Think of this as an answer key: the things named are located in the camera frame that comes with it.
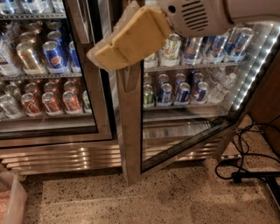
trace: bottle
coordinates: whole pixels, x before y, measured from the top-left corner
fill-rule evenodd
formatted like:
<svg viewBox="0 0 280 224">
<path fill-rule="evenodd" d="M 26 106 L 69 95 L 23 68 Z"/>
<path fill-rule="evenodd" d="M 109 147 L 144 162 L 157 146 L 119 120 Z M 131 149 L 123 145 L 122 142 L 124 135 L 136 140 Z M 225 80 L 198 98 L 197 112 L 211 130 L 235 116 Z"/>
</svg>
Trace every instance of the bottle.
<svg viewBox="0 0 280 224">
<path fill-rule="evenodd" d="M 208 102 L 220 103 L 223 101 L 225 95 L 235 85 L 236 74 L 231 73 L 221 78 L 218 85 L 213 89 L 209 95 Z"/>
</svg>

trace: soda can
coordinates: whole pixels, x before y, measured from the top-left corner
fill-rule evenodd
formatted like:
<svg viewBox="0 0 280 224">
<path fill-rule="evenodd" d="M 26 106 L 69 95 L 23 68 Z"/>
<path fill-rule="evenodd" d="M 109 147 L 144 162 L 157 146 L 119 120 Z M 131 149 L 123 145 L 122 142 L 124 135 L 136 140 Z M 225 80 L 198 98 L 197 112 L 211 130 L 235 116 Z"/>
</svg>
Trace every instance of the soda can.
<svg viewBox="0 0 280 224">
<path fill-rule="evenodd" d="M 169 103 L 171 101 L 172 101 L 172 85 L 170 85 L 169 83 L 165 83 L 160 88 L 157 102 Z"/>
<path fill-rule="evenodd" d="M 22 116 L 22 111 L 16 99 L 9 95 L 4 94 L 0 97 L 0 106 L 8 116 Z"/>
<path fill-rule="evenodd" d="M 200 53 L 201 42 L 203 38 L 186 38 L 182 47 L 184 58 L 195 60 Z"/>
<path fill-rule="evenodd" d="M 206 51 L 208 58 L 219 58 L 222 56 L 222 51 L 228 40 L 228 32 L 220 36 L 213 37 L 212 44 Z"/>
<path fill-rule="evenodd" d="M 176 33 L 171 34 L 165 41 L 163 57 L 167 60 L 176 60 L 179 56 L 180 47 L 181 37 Z"/>
<path fill-rule="evenodd" d="M 231 56 L 242 56 L 253 38 L 255 32 L 250 28 L 241 28 L 234 39 L 234 44 L 229 52 Z"/>
<path fill-rule="evenodd" d="M 175 101 L 188 102 L 190 93 L 191 93 L 190 85 L 185 82 L 180 83 L 180 85 L 178 86 L 178 91 L 176 93 Z"/>
<path fill-rule="evenodd" d="M 58 43 L 58 45 L 62 49 L 63 53 L 67 57 L 67 55 L 68 55 L 68 53 L 67 53 L 67 46 L 66 46 L 65 39 L 62 37 L 62 33 L 61 32 L 59 32 L 59 31 L 51 31 L 51 32 L 49 32 L 47 34 L 47 38 L 49 40 L 51 40 L 51 41 L 55 41 L 56 43 Z"/>
<path fill-rule="evenodd" d="M 148 73 L 143 76 L 143 85 L 152 85 L 152 78 Z"/>
<path fill-rule="evenodd" d="M 29 70 L 36 70 L 33 75 L 40 75 L 46 72 L 41 61 L 40 54 L 36 52 L 34 45 L 21 43 L 17 46 L 17 55 Z"/>
<path fill-rule="evenodd" d="M 25 13 L 28 14 L 41 14 L 51 13 L 52 10 L 47 0 L 20 0 Z"/>
<path fill-rule="evenodd" d="M 42 102 L 47 112 L 55 113 L 62 110 L 58 97 L 54 93 L 44 93 L 42 95 Z"/>
<path fill-rule="evenodd" d="M 20 102 L 20 98 L 21 98 L 20 87 L 10 84 L 10 85 L 5 87 L 5 93 L 7 95 L 11 95 L 11 96 L 15 97 L 15 99 Z"/>
<path fill-rule="evenodd" d="M 203 79 L 204 79 L 203 73 L 195 73 L 193 75 L 192 83 L 191 83 L 192 91 L 194 91 L 197 88 L 197 86 L 201 81 L 203 81 Z"/>
<path fill-rule="evenodd" d="M 157 93 L 160 91 L 161 86 L 169 82 L 169 77 L 167 74 L 162 73 L 157 77 Z"/>
<path fill-rule="evenodd" d="M 57 13 L 65 13 L 65 8 L 62 0 L 52 0 L 53 8 Z"/>
<path fill-rule="evenodd" d="M 174 94 L 177 93 L 179 85 L 183 82 L 186 82 L 186 76 L 183 73 L 178 73 L 175 76 L 175 90 L 174 90 Z"/>
<path fill-rule="evenodd" d="M 81 105 L 78 100 L 78 96 L 75 92 L 67 91 L 62 95 L 62 101 L 64 102 L 67 111 L 77 111 L 81 109 Z"/>
<path fill-rule="evenodd" d="M 71 41 L 69 44 L 69 53 L 73 62 L 73 66 L 80 67 L 80 62 L 73 41 Z"/>
<path fill-rule="evenodd" d="M 43 53 L 51 68 L 62 68 L 67 66 L 67 59 L 55 41 L 47 41 L 43 44 Z"/>
<path fill-rule="evenodd" d="M 154 93 L 152 86 L 147 84 L 143 86 L 143 105 L 150 105 L 154 103 Z"/>
<path fill-rule="evenodd" d="M 208 84 L 204 81 L 201 81 L 192 91 L 192 102 L 204 102 L 207 99 L 208 90 Z"/>
<path fill-rule="evenodd" d="M 86 110 L 90 110 L 91 107 L 90 107 L 90 101 L 88 99 L 88 92 L 87 91 L 84 91 L 83 94 L 82 94 L 82 100 L 84 102 L 84 108 Z"/>
<path fill-rule="evenodd" d="M 42 105 L 39 103 L 38 97 L 32 93 L 23 94 L 21 102 L 28 114 L 36 115 L 43 112 Z"/>
</svg>

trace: terrazzo floor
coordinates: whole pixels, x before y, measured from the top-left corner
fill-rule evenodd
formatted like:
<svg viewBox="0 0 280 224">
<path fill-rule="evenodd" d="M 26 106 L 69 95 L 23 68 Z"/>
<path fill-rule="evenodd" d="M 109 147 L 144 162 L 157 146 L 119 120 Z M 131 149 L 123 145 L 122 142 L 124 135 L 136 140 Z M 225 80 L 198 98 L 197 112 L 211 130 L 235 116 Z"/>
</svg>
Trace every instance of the terrazzo floor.
<svg viewBox="0 0 280 224">
<path fill-rule="evenodd" d="M 245 117 L 241 126 L 250 124 Z M 259 133 L 244 135 L 252 152 L 272 155 Z M 214 173 L 217 161 L 179 162 L 127 186 L 121 168 L 28 176 L 24 224 L 279 224 L 280 210 L 260 180 L 240 184 Z M 250 171 L 280 171 L 280 164 L 246 157 Z M 233 168 L 220 168 L 230 175 Z"/>
</svg>

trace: water bottle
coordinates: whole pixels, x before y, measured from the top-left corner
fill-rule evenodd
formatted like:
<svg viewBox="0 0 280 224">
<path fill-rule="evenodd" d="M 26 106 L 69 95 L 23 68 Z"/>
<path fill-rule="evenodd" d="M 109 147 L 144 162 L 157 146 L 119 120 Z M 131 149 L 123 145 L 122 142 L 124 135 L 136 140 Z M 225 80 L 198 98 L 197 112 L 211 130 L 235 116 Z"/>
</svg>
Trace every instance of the water bottle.
<svg viewBox="0 0 280 224">
<path fill-rule="evenodd" d="M 208 102 L 220 103 L 223 101 L 228 91 L 235 85 L 236 74 L 231 73 L 221 78 L 218 85 L 213 89 L 209 95 Z"/>
</svg>

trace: refrigerator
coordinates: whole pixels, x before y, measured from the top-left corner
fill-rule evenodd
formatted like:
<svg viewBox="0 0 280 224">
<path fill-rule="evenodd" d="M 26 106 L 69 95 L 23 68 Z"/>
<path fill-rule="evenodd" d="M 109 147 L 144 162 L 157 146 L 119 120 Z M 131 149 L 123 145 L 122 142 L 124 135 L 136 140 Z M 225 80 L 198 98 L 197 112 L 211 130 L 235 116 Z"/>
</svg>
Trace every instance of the refrigerator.
<svg viewBox="0 0 280 224">
<path fill-rule="evenodd" d="M 114 26 L 131 1 L 103 2 L 110 5 L 110 21 Z M 149 7 L 155 1 L 137 2 Z M 101 25 L 106 25 L 106 21 L 101 21 Z M 239 42 L 245 37 L 243 31 L 249 31 L 245 34 L 248 43 L 246 49 L 237 49 L 236 46 L 245 45 L 246 41 Z M 199 48 L 192 48 L 193 38 L 179 37 L 174 32 L 175 38 L 166 40 L 158 52 L 133 66 L 108 72 L 112 92 L 118 95 L 115 121 L 123 175 L 129 184 L 179 160 L 216 158 L 221 161 L 236 156 L 222 155 L 246 115 L 255 90 L 279 63 L 279 32 L 279 23 L 273 21 L 238 24 L 219 37 L 197 37 L 195 41 L 199 42 L 196 44 Z M 180 47 L 178 55 L 170 59 L 170 54 L 175 52 L 174 39 L 180 41 Z M 219 52 L 215 47 L 222 39 L 226 43 L 220 43 Z M 234 44 L 229 49 L 233 51 L 231 49 L 236 47 L 236 54 L 227 52 L 227 44 Z M 190 49 L 195 57 L 187 57 Z M 211 58 L 212 51 L 218 51 L 222 57 Z M 224 78 L 214 83 L 211 79 L 215 79 L 213 74 L 217 74 L 218 68 L 223 70 Z M 167 76 L 167 81 L 159 79 L 162 74 Z M 186 90 L 180 87 L 181 93 L 176 90 L 178 74 L 185 76 L 183 82 L 187 84 Z M 202 74 L 200 81 L 206 84 L 198 87 L 193 83 L 193 79 L 200 79 L 196 74 Z M 225 83 L 230 87 L 222 89 Z M 183 90 L 189 91 L 189 98 L 182 96 Z"/>
<path fill-rule="evenodd" d="M 85 56 L 106 31 L 98 7 L 1 1 L 0 171 L 121 165 L 109 77 Z"/>
</svg>

